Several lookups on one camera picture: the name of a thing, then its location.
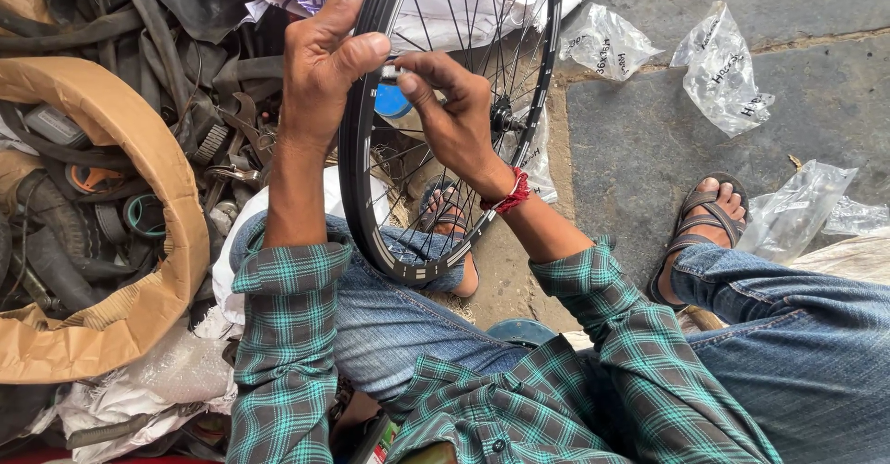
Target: shirt cuff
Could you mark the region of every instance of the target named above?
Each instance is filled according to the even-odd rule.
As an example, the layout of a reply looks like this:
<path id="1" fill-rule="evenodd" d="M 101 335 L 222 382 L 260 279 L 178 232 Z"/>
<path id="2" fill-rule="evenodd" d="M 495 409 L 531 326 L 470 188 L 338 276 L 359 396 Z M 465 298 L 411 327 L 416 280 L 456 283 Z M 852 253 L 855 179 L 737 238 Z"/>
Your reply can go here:
<path id="1" fill-rule="evenodd" d="M 611 256 L 615 237 L 607 235 L 595 241 L 596 247 L 552 263 L 528 263 L 544 292 L 558 298 L 585 329 L 602 324 L 643 299 Z"/>
<path id="2" fill-rule="evenodd" d="M 349 266 L 352 245 L 328 233 L 328 243 L 264 248 L 251 253 L 231 284 L 232 292 L 293 296 L 327 288 Z"/>

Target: fingernail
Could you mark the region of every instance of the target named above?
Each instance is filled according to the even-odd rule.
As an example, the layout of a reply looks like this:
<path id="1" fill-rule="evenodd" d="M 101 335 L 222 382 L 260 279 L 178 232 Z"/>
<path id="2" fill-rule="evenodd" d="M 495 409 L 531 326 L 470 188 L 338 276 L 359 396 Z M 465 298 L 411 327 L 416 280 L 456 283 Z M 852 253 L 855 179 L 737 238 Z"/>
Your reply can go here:
<path id="1" fill-rule="evenodd" d="M 414 91 L 417 90 L 417 80 L 412 75 L 399 75 L 396 78 L 396 83 L 399 84 L 401 92 L 405 95 L 414 94 Z"/>
<path id="2" fill-rule="evenodd" d="M 375 54 L 386 55 L 389 53 L 389 38 L 387 38 L 383 33 L 375 33 L 373 35 L 369 35 L 368 41 L 371 42 L 371 48 L 374 49 Z"/>

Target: red wrist string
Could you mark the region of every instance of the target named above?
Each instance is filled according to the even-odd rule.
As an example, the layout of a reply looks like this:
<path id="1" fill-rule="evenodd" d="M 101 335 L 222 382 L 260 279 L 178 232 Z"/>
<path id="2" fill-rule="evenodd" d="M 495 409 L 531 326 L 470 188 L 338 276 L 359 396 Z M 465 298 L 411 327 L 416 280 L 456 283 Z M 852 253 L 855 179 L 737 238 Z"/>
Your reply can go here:
<path id="1" fill-rule="evenodd" d="M 499 214 L 505 214 L 511 208 L 516 207 L 528 199 L 528 196 L 531 194 L 531 190 L 526 183 L 528 174 L 522 172 L 522 169 L 517 166 L 513 167 L 513 173 L 516 174 L 516 183 L 513 185 L 513 190 L 510 191 L 510 194 L 506 195 L 504 199 L 497 203 L 491 203 L 482 199 L 479 201 L 479 208 L 482 208 L 483 210 L 494 210 Z"/>

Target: blue jeans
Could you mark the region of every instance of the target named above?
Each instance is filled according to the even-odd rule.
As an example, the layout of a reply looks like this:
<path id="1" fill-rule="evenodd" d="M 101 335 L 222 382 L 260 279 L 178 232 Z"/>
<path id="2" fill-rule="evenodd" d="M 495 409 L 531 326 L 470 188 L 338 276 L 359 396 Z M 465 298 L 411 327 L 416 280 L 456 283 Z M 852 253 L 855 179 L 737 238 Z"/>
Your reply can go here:
<path id="1" fill-rule="evenodd" d="M 349 232 L 335 217 L 328 228 Z M 383 234 L 394 242 L 400 233 Z M 405 255 L 439 254 L 448 241 L 433 238 L 432 247 L 403 244 Z M 427 289 L 454 288 L 462 277 L 459 265 Z M 785 461 L 890 461 L 890 288 L 710 244 L 676 258 L 671 284 L 680 299 L 731 324 L 690 335 L 690 345 Z M 379 401 L 406 388 L 421 354 L 488 374 L 510 369 L 527 352 L 388 280 L 358 253 L 341 279 L 336 326 L 337 368 Z M 617 394 L 596 353 L 579 356 L 596 379 L 591 395 L 604 401 L 603 417 L 629 434 L 621 429 L 622 408 L 610 406 Z"/>

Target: plaid shirt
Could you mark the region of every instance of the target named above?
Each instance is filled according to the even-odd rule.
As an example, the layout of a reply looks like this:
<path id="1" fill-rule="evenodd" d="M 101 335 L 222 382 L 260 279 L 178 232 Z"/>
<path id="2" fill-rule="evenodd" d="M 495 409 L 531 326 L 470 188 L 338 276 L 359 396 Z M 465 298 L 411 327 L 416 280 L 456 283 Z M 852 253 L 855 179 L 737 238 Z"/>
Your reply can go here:
<path id="1" fill-rule="evenodd" d="M 261 228 L 253 233 L 254 248 L 261 247 Z M 332 461 L 333 319 L 337 278 L 352 248 L 344 237 L 329 240 L 253 249 L 236 276 L 232 290 L 248 298 L 229 463 Z M 611 402 L 629 422 L 628 435 L 615 434 L 618 425 L 604 417 L 591 379 L 560 336 L 511 371 L 488 376 L 418 358 L 406 392 L 386 406 L 402 424 L 387 462 L 440 441 L 456 447 L 461 464 L 780 462 L 748 413 L 699 362 L 673 312 L 649 303 L 621 274 L 613 248 L 612 239 L 602 238 L 594 248 L 531 269 L 600 345 L 601 365 L 620 396 Z M 631 444 L 619 445 L 621 437 Z"/>

